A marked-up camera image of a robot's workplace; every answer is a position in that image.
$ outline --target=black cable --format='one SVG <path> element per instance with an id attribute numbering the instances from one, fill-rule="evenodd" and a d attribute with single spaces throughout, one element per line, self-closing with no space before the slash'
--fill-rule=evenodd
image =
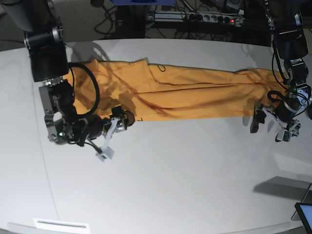
<path id="1" fill-rule="evenodd" d="M 99 152 L 99 149 L 97 149 L 93 144 L 90 144 L 88 142 L 85 142 L 84 144 L 92 146 L 93 149 L 95 149 L 95 151 L 97 151 L 99 154 L 102 153 L 102 151 Z"/>
<path id="2" fill-rule="evenodd" d="M 157 5 L 155 6 L 155 10 L 154 10 L 154 21 L 156 21 L 156 11 L 157 11 Z"/>
<path id="3" fill-rule="evenodd" d="M 104 14 L 105 19 L 102 22 L 100 22 L 100 23 L 98 23 L 97 25 L 94 26 L 94 28 L 93 28 L 94 31 L 96 31 L 97 33 L 99 33 L 101 35 L 104 35 L 104 36 L 107 36 L 107 35 L 110 34 L 111 30 L 114 27 L 114 21 L 113 21 L 113 18 L 111 16 L 114 12 L 110 13 L 110 11 L 113 10 L 115 7 L 116 6 L 113 6 L 113 7 L 109 8 L 107 10 L 104 5 L 102 6 L 103 10 L 105 11 L 105 14 Z M 111 26 L 110 26 L 110 29 L 108 30 L 108 32 L 104 33 L 104 32 L 101 32 L 100 30 L 98 30 L 98 27 L 101 26 L 102 24 L 104 24 L 107 20 L 109 20 L 111 22 Z"/>
<path id="4" fill-rule="evenodd" d="M 221 12 L 220 8 L 218 8 L 218 7 L 217 7 L 217 9 L 218 9 L 218 11 L 220 12 L 220 15 L 223 17 L 223 15 L 222 15 L 222 12 Z"/>
<path id="5" fill-rule="evenodd" d="M 211 40 L 215 40 L 215 37 L 216 37 L 216 36 L 217 36 L 216 34 L 210 33 Z"/>
<path id="6" fill-rule="evenodd" d="M 95 91 L 96 91 L 96 101 L 95 101 L 95 103 L 94 103 L 94 106 L 93 106 L 92 109 L 91 109 L 90 111 L 88 111 L 87 113 L 82 114 L 82 115 L 78 115 L 79 118 L 85 118 L 85 117 L 87 117 L 87 116 L 92 115 L 92 114 L 96 111 L 96 109 L 98 108 L 99 98 L 100 98 L 100 97 L 99 97 L 100 94 L 99 94 L 98 82 L 97 82 L 95 76 L 93 75 L 93 73 L 89 70 L 89 68 L 87 68 L 87 67 L 86 67 L 85 65 L 83 65 L 82 63 L 70 62 L 70 63 L 68 64 L 68 67 L 69 67 L 69 68 L 78 67 L 78 68 L 84 70 L 84 71 L 89 75 L 89 77 L 91 78 L 92 83 L 93 83 L 93 85 L 94 85 L 94 89 L 95 89 Z"/>
<path id="7" fill-rule="evenodd" d="M 274 57 L 276 57 L 276 56 L 275 56 L 275 53 L 273 53 L 273 57 L 272 57 L 272 72 L 273 72 L 273 76 L 274 76 L 276 82 L 277 82 L 282 88 L 284 88 L 286 91 L 288 91 L 288 92 L 290 92 L 290 93 L 292 93 L 292 94 L 298 95 L 298 96 L 302 97 L 303 99 L 305 99 L 305 100 L 307 101 L 307 107 L 306 107 L 302 112 L 300 112 L 299 114 L 296 114 L 296 115 L 294 116 L 294 118 L 295 118 L 296 116 L 298 116 L 298 115 L 304 113 L 304 112 L 308 109 L 308 107 L 309 107 L 309 100 L 308 100 L 304 95 L 302 95 L 302 94 L 300 94 L 300 93 L 298 93 L 298 92 L 295 92 L 295 91 L 292 91 L 292 90 L 286 88 L 284 85 L 281 84 L 281 82 L 279 82 L 279 80 L 277 79 L 277 77 L 276 77 L 276 75 L 275 75 L 275 71 L 274 71 Z"/>
<path id="8" fill-rule="evenodd" d="M 185 7 L 181 7 L 179 6 L 179 4 L 177 3 L 177 1 L 175 1 L 175 7 L 173 7 L 173 9 L 178 9 L 179 11 L 183 11 L 185 16 L 186 16 L 186 10 Z"/>
<path id="9" fill-rule="evenodd" d="M 190 39 L 192 39 L 192 40 L 197 40 L 197 35 L 196 35 L 196 33 L 190 34 Z"/>
<path id="10" fill-rule="evenodd" d="M 199 37 L 199 39 L 204 39 L 208 34 L 209 34 L 209 33 L 206 33 L 206 34 L 203 35 L 203 36 L 198 35 L 198 37 Z"/>
<path id="11" fill-rule="evenodd" d="M 74 73 L 73 73 L 73 69 L 71 67 L 69 69 L 70 69 L 70 71 L 72 73 L 72 76 L 73 76 L 73 85 L 72 85 L 72 87 L 74 89 L 75 88 L 75 76 L 74 76 Z"/>
<path id="12" fill-rule="evenodd" d="M 161 34 L 165 39 L 167 39 L 166 38 L 166 36 L 165 35 L 163 35 L 163 33 L 160 31 L 160 29 L 159 28 L 156 28 L 156 30 L 159 32 L 159 34 Z"/>
<path id="13" fill-rule="evenodd" d="M 283 78 L 283 80 L 286 81 L 287 79 L 286 79 L 285 76 L 284 76 L 284 73 L 283 73 L 283 70 L 282 70 L 282 67 L 281 67 L 281 62 L 279 61 L 279 57 L 278 57 L 278 52 L 277 52 L 277 47 L 276 47 L 276 44 L 275 44 L 275 40 L 273 40 L 272 46 L 273 46 L 273 50 L 274 50 L 273 56 L 275 55 L 275 57 L 276 57 L 276 63 L 277 63 L 278 71 L 280 72 L 281 77 Z"/>
<path id="14" fill-rule="evenodd" d="M 201 7 L 205 7 L 205 8 L 207 9 L 207 11 L 210 11 L 209 7 L 208 7 L 206 4 L 204 4 L 204 3 L 202 3 L 202 4 L 198 7 L 197 11 L 198 11 Z"/>
<path id="15" fill-rule="evenodd" d="M 166 71 L 166 67 L 164 65 L 157 65 L 158 69 L 161 71 L 161 72 L 165 72 Z"/>

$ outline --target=wire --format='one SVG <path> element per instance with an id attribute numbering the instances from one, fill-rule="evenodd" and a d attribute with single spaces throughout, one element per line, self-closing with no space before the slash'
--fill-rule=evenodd
<path id="1" fill-rule="evenodd" d="M 88 142 L 85 142 L 84 144 L 92 146 L 93 149 L 95 149 L 95 151 L 97 151 L 98 153 L 100 153 L 99 150 L 98 150 L 93 144 L 90 144 L 90 143 L 88 143 Z"/>
<path id="2" fill-rule="evenodd" d="M 85 117 L 87 117 L 87 116 L 92 115 L 92 114 L 96 111 L 96 109 L 98 108 L 99 98 L 100 98 L 100 97 L 99 97 L 100 94 L 99 94 L 98 82 L 97 82 L 95 76 L 93 75 L 93 73 L 89 70 L 89 68 L 87 68 L 87 67 L 86 67 L 85 65 L 83 65 L 82 63 L 70 62 L 70 63 L 68 64 L 68 66 L 69 66 L 69 68 L 78 67 L 78 68 L 84 70 L 84 71 L 89 75 L 89 77 L 91 78 L 92 83 L 93 83 L 93 85 L 94 85 L 94 89 L 95 89 L 95 91 L 96 91 L 96 101 L 95 101 L 94 106 L 92 107 L 92 109 L 91 109 L 90 111 L 88 111 L 87 113 L 85 113 L 85 114 L 78 115 L 79 118 L 85 118 Z"/>
<path id="3" fill-rule="evenodd" d="M 273 40 L 273 50 L 274 50 L 273 58 L 274 58 L 274 56 L 275 56 L 275 58 L 276 58 L 276 63 L 277 63 L 277 66 L 278 66 L 278 70 L 279 70 L 279 73 L 281 74 L 281 77 L 283 78 L 283 80 L 286 81 L 287 79 L 285 78 L 284 73 L 283 73 L 283 71 L 282 71 L 281 63 L 280 63 L 280 60 L 279 60 L 279 58 L 278 58 L 277 47 L 276 47 L 276 44 L 275 44 L 275 41 L 274 41 L 274 40 Z M 273 69 L 273 74 L 275 75 L 275 73 L 274 73 L 274 63 L 273 63 L 273 61 L 272 61 L 272 69 Z M 281 85 L 284 89 L 286 89 L 286 91 L 291 92 L 291 93 L 293 93 L 293 94 L 295 94 L 295 95 L 298 95 L 298 96 L 300 96 L 300 97 L 302 97 L 302 98 L 304 98 L 304 99 L 306 99 L 306 100 L 308 101 L 308 99 L 307 99 L 304 95 L 302 95 L 302 94 L 300 94 L 300 93 L 298 93 L 298 92 L 296 92 L 296 91 L 292 91 L 292 90 L 290 90 L 290 89 L 284 87 L 278 80 L 277 80 L 277 82 L 278 82 L 279 85 Z"/>
<path id="4" fill-rule="evenodd" d="M 103 10 L 105 11 L 105 14 L 104 14 L 105 19 L 102 22 L 98 23 L 96 26 L 94 26 L 94 28 L 93 28 L 94 31 L 96 31 L 99 34 L 105 35 L 105 36 L 108 36 L 110 34 L 111 30 L 114 27 L 114 21 L 113 21 L 113 18 L 111 16 L 114 12 L 110 13 L 110 11 L 113 10 L 115 7 L 116 6 L 113 6 L 107 10 L 104 5 L 102 6 Z M 100 30 L 98 30 L 98 27 L 101 26 L 102 24 L 104 24 L 107 20 L 109 20 L 111 22 L 111 26 L 110 26 L 110 29 L 108 30 L 108 32 L 104 33 L 104 32 L 101 32 Z"/>
<path id="5" fill-rule="evenodd" d="M 281 82 L 279 82 L 279 80 L 277 79 L 277 77 L 276 77 L 276 75 L 275 75 L 275 71 L 274 71 L 274 57 L 277 57 L 277 56 L 275 55 L 275 52 L 273 53 L 273 57 L 272 57 L 272 72 L 273 72 L 273 76 L 274 76 L 276 82 L 277 82 L 282 88 L 284 88 L 286 91 L 288 91 L 288 92 L 290 92 L 290 93 L 293 93 L 293 94 L 295 94 L 295 95 L 298 95 L 298 96 L 302 97 L 303 99 L 305 99 L 305 100 L 307 101 L 307 107 L 306 107 L 302 112 L 300 112 L 299 114 L 296 114 L 296 115 L 294 116 L 294 118 L 295 118 L 296 116 L 298 116 L 298 115 L 304 113 L 304 112 L 308 109 L 308 107 L 309 107 L 309 100 L 308 100 L 304 95 L 302 95 L 302 94 L 300 94 L 300 93 L 298 93 L 298 92 L 295 92 L 295 91 L 292 91 L 292 90 L 286 88 L 284 85 L 281 84 Z"/>
<path id="6" fill-rule="evenodd" d="M 70 71 L 72 73 L 72 76 L 73 76 L 73 85 L 72 85 L 72 87 L 74 89 L 75 88 L 75 76 L 74 76 L 74 73 L 73 73 L 73 69 L 71 67 L 69 69 L 70 69 Z"/>
<path id="7" fill-rule="evenodd" d="M 199 5 L 199 7 L 196 10 L 198 11 L 201 7 L 205 7 L 207 10 L 209 10 L 209 7 L 206 4 L 204 4 L 204 3 Z"/>
<path id="8" fill-rule="evenodd" d="M 185 16 L 186 16 L 186 11 L 185 11 L 185 7 L 180 7 L 179 4 L 177 3 L 177 1 L 175 1 L 175 7 L 173 7 L 174 10 L 179 10 L 179 11 L 183 11 Z"/>
<path id="9" fill-rule="evenodd" d="M 223 17 L 223 15 L 222 15 L 222 12 L 221 12 L 220 8 L 217 8 L 217 9 L 218 9 L 218 11 L 220 12 L 220 15 Z"/>
<path id="10" fill-rule="evenodd" d="M 167 39 L 166 38 L 166 36 L 165 35 L 163 35 L 163 33 L 160 31 L 160 29 L 159 28 L 156 28 L 156 30 L 159 32 L 159 34 L 161 34 L 165 39 Z"/>
<path id="11" fill-rule="evenodd" d="M 157 65 L 158 69 L 161 71 L 161 72 L 165 72 L 166 71 L 166 67 L 164 65 Z"/>
<path id="12" fill-rule="evenodd" d="M 24 44 L 23 41 L 21 40 L 13 40 L 13 39 L 0 39 L 0 42 L 14 42 L 14 43 L 20 43 L 20 44 Z"/>
<path id="13" fill-rule="evenodd" d="M 158 6 L 156 5 L 156 6 L 155 6 L 155 10 L 154 10 L 154 21 L 156 21 L 156 12 L 157 12 L 157 8 L 158 8 Z"/>

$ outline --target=orange fabric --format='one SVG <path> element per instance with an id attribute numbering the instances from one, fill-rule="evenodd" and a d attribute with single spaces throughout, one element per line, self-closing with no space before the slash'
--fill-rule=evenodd
<path id="1" fill-rule="evenodd" d="M 269 104 L 267 92 L 283 89 L 272 71 L 253 69 L 239 72 L 148 65 L 146 61 L 98 62 L 87 64 L 100 88 L 96 114 L 107 117 L 121 105 L 136 120 L 172 120 L 215 117 L 247 117 L 254 103 Z M 92 108 L 95 91 L 91 79 L 79 68 L 75 76 L 75 107 L 79 114 Z M 71 73 L 64 78 L 72 82 Z"/>

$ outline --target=floor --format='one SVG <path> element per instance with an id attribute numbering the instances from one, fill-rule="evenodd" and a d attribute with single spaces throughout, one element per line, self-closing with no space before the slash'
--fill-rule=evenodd
<path id="1" fill-rule="evenodd" d="M 188 2 L 198 11 L 207 11 L 207 8 L 200 0 L 189 0 Z M 89 1 L 85 0 L 54 0 L 53 3 L 63 24 L 63 37 L 65 42 L 93 41 L 104 38 L 104 35 L 94 30 L 94 26 L 107 18 L 105 17 L 105 12 L 102 8 L 95 8 Z M 177 1 L 176 4 L 175 7 L 183 6 L 180 1 Z M 109 0 L 106 0 L 104 5 L 107 9 L 114 6 Z M 112 9 L 110 13 L 112 13 L 112 18 L 114 19 L 115 9 Z M 101 32 L 107 33 L 108 31 L 114 32 L 115 27 L 116 24 L 112 24 L 109 20 L 106 20 L 97 29 Z M 305 30 L 305 35 L 308 47 L 312 48 L 312 32 L 307 29 Z M 175 38 L 175 30 L 151 28 L 146 32 L 146 38 Z M 187 34 L 178 35 L 177 38 L 187 39 Z M 205 35 L 201 39 L 211 40 L 212 38 L 210 35 Z M 17 40 L 19 42 L 7 42 L 5 40 Z M 21 42 L 23 42 L 23 32 L 15 26 L 12 20 L 4 14 L 4 10 L 0 7 L 0 51 L 21 48 L 24 46 Z"/>

